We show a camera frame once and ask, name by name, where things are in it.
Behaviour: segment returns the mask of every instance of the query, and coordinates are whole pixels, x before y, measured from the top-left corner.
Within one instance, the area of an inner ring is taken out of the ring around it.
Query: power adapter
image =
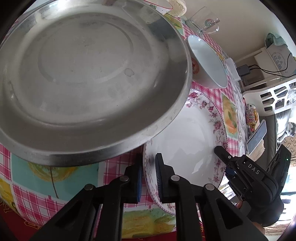
[[[248,65],[244,64],[240,67],[237,67],[237,73],[240,77],[243,77],[243,76],[250,74],[251,72],[250,72]]]

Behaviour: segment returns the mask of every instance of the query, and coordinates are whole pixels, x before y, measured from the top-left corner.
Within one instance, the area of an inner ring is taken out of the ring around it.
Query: screw
[[[93,188],[94,188],[94,186],[92,184],[90,184],[90,183],[89,184],[86,184],[84,186],[84,189],[87,190],[87,191],[93,190]]]
[[[128,178],[128,176],[121,176],[121,177],[119,178],[119,180],[122,181],[122,182],[126,182],[126,181],[129,180],[129,178]]]
[[[207,185],[205,185],[205,188],[209,191],[213,191],[215,189],[214,185],[209,184],[209,183]]]
[[[172,175],[170,178],[175,182],[180,180],[180,177],[178,175]]]

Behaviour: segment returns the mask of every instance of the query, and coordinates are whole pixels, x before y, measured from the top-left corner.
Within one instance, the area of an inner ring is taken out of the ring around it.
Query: smartphone
[[[258,146],[260,141],[266,135],[266,133],[267,133],[266,122],[265,120],[262,120],[258,128],[247,140],[247,151],[249,155],[255,150],[255,148]]]

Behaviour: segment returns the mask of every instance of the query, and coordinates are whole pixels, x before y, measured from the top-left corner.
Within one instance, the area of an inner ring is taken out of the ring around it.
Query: white wall
[[[296,46],[278,20],[259,0],[185,0],[186,17],[191,17],[204,6],[220,19],[219,32],[213,39],[234,60],[264,46],[269,32],[278,33],[296,56]]]

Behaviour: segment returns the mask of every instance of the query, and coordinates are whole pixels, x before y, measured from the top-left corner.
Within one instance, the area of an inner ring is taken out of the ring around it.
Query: white plate
[[[190,90],[181,112],[161,133],[144,146],[143,167],[147,188],[164,211],[176,214],[174,204],[162,204],[158,196],[155,155],[162,153],[166,165],[190,183],[219,187],[225,165],[214,154],[214,147],[227,149],[223,119],[215,105],[197,90]]]

